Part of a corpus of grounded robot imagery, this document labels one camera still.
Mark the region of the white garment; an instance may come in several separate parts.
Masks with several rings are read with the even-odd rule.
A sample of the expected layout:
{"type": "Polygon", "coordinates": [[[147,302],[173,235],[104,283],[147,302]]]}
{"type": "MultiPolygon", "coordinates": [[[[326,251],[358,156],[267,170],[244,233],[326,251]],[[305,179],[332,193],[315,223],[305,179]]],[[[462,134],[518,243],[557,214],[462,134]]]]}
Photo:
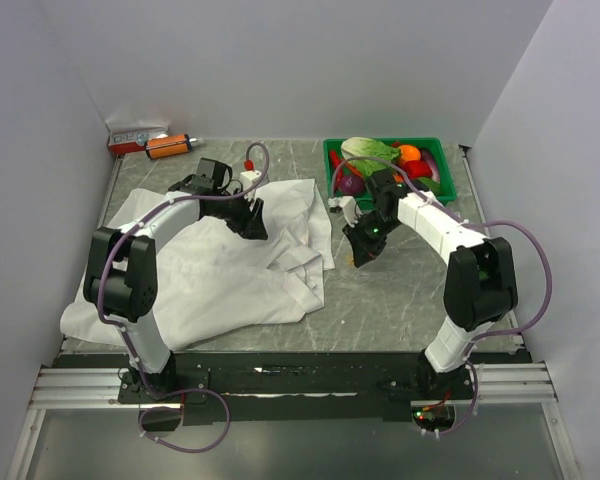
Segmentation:
{"type": "Polygon", "coordinates": [[[323,273],[335,264],[315,181],[271,182],[256,194],[267,240],[245,240],[205,217],[158,253],[154,315],[170,349],[251,325],[296,323],[323,308],[323,273]]]}

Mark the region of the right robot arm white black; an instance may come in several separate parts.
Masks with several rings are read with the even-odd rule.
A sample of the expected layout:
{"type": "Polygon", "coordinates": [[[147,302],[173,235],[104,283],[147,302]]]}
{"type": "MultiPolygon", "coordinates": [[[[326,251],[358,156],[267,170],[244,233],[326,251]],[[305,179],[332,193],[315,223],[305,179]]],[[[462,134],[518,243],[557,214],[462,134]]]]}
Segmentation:
{"type": "Polygon", "coordinates": [[[362,212],[352,196],[329,201],[340,209],[343,233],[360,268],[384,250],[401,226],[417,233],[447,267],[443,292],[445,319],[419,355],[411,384],[428,398],[439,398],[468,359],[475,338],[487,333],[517,305],[511,245],[489,238],[452,218],[430,191],[414,190],[387,170],[366,182],[373,208],[362,212]]]}

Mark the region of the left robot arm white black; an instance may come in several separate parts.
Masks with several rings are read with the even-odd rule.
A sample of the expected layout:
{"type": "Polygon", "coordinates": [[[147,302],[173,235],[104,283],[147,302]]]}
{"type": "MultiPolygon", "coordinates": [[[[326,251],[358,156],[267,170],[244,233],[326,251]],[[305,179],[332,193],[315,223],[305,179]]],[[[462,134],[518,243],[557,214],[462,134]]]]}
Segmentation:
{"type": "Polygon", "coordinates": [[[264,201],[253,195],[258,174],[230,192],[233,170],[208,158],[173,184],[157,206],[114,229],[101,227],[91,239],[83,285],[101,323],[112,326],[129,355],[131,382],[157,402],[178,388],[175,354],[159,332],[153,307],[158,294],[157,254],[178,233],[205,217],[223,221],[247,240],[266,240],[264,201]]]}

